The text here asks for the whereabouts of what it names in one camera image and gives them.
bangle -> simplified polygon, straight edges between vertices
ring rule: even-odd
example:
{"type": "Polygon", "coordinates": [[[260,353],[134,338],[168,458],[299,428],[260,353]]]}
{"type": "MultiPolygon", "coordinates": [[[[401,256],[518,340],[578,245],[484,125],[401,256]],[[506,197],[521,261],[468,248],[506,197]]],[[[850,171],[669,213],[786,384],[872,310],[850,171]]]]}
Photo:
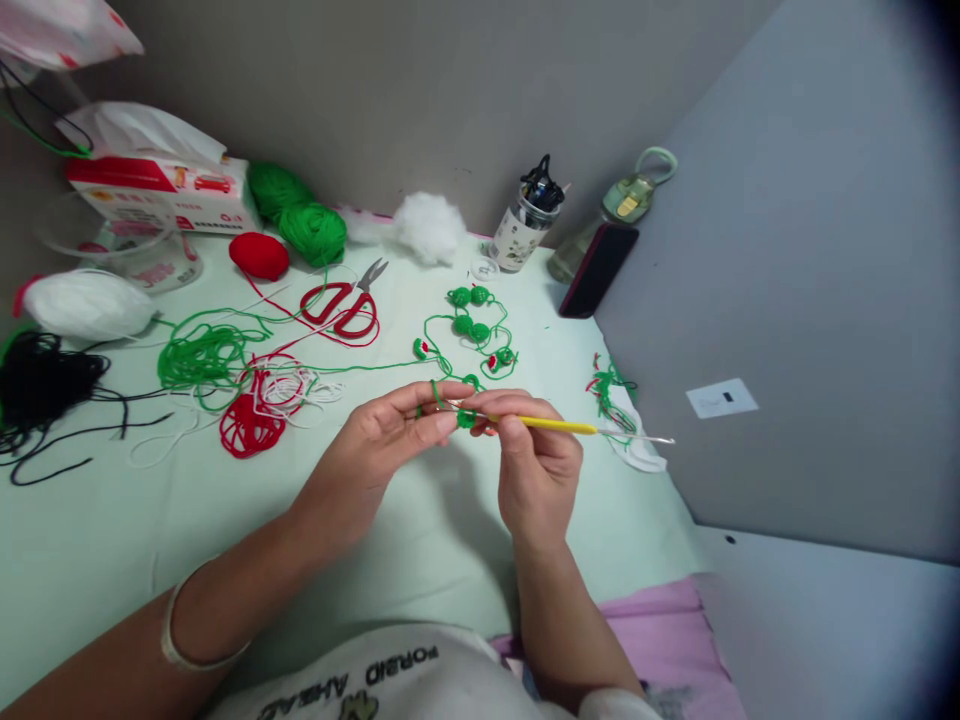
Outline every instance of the bangle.
{"type": "MultiPolygon", "coordinates": [[[[210,560],[215,560],[216,557],[217,556],[214,555],[212,558],[210,558],[210,560]]],[[[167,612],[163,619],[163,633],[160,635],[160,650],[163,652],[163,656],[167,659],[167,662],[179,668],[180,670],[186,670],[188,672],[210,672],[211,670],[218,670],[225,665],[232,663],[238,657],[243,655],[246,649],[250,647],[250,643],[248,642],[228,658],[199,665],[185,658],[180,651],[177,650],[177,646],[173,642],[173,631],[171,629],[171,625],[173,624],[173,608],[177,604],[177,598],[180,597],[180,591],[183,590],[183,586],[187,584],[190,578],[197,574],[197,570],[210,562],[210,560],[204,560],[202,563],[197,565],[197,567],[195,567],[190,574],[181,580],[180,583],[173,589],[173,592],[170,593],[170,599],[167,601],[167,612]]]]}

crochet hook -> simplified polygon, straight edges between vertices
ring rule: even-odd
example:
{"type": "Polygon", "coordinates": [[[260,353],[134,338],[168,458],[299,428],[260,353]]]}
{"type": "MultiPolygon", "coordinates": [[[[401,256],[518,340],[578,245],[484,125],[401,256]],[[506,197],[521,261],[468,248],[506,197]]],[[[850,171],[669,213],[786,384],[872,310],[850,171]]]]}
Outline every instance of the crochet hook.
{"type": "MultiPolygon", "coordinates": [[[[486,418],[490,422],[500,421],[499,415],[484,415],[483,413],[477,413],[477,417],[486,418]]],[[[648,442],[658,442],[666,445],[677,444],[677,441],[673,438],[655,438],[650,437],[649,435],[631,435],[630,433],[618,432],[615,430],[602,430],[596,425],[590,425],[588,423],[569,423],[565,420],[534,418],[527,417],[526,415],[517,415],[517,418],[527,427],[541,428],[543,430],[557,430],[558,432],[569,432],[575,433],[576,435],[614,435],[616,437],[630,438],[632,440],[646,440],[648,442]]]]}

red scissor handle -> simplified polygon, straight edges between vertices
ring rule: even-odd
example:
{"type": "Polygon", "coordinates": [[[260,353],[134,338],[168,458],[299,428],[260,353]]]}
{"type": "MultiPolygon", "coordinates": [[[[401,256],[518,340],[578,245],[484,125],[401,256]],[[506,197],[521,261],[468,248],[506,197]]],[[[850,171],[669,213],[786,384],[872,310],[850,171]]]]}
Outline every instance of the red scissor handle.
{"type": "Polygon", "coordinates": [[[353,338],[363,337],[364,335],[369,333],[373,329],[373,326],[376,322],[377,322],[377,304],[373,301],[373,297],[370,295],[370,293],[365,292],[365,293],[360,293],[360,297],[357,298],[357,301],[353,304],[353,307],[347,310],[347,312],[343,314],[343,317],[341,317],[339,320],[337,320],[336,323],[334,323],[333,330],[340,337],[353,339],[353,338]],[[370,308],[371,308],[370,322],[367,323],[367,326],[363,330],[347,330],[345,325],[351,320],[353,320],[353,318],[357,316],[357,313],[359,313],[363,309],[363,306],[366,305],[367,303],[370,303],[370,308]]]}
{"type": "Polygon", "coordinates": [[[333,308],[339,305],[340,301],[351,292],[353,292],[353,285],[351,283],[327,283],[326,285],[320,285],[300,298],[300,311],[303,316],[314,325],[323,325],[327,321],[327,318],[330,317],[330,313],[333,311],[333,308]],[[311,315],[310,311],[307,309],[307,305],[311,300],[313,300],[314,297],[328,288],[339,288],[337,296],[327,303],[327,306],[323,309],[323,312],[320,313],[319,317],[316,315],[311,315]]]}

box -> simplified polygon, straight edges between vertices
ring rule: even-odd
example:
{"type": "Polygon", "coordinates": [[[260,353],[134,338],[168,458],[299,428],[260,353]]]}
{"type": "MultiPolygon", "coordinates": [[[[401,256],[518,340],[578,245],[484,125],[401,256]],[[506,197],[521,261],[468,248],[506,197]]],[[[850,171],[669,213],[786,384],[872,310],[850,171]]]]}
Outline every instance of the box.
{"type": "Polygon", "coordinates": [[[71,158],[66,174],[77,190],[116,188],[85,195],[105,217],[114,217],[118,210],[137,210],[144,203],[143,193],[137,191],[147,190],[176,209],[182,230],[237,235],[263,229],[247,185],[248,166],[246,160],[226,155],[215,173],[159,158],[71,158]]]}

black phone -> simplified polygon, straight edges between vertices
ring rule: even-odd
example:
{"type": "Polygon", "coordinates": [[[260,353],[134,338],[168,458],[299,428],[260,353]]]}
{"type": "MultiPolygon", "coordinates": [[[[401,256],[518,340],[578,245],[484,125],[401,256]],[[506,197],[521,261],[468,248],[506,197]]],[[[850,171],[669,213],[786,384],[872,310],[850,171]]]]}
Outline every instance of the black phone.
{"type": "Polygon", "coordinates": [[[561,317],[593,316],[639,235],[640,231],[636,228],[612,223],[604,223],[597,228],[580,269],[560,303],[561,317]]]}

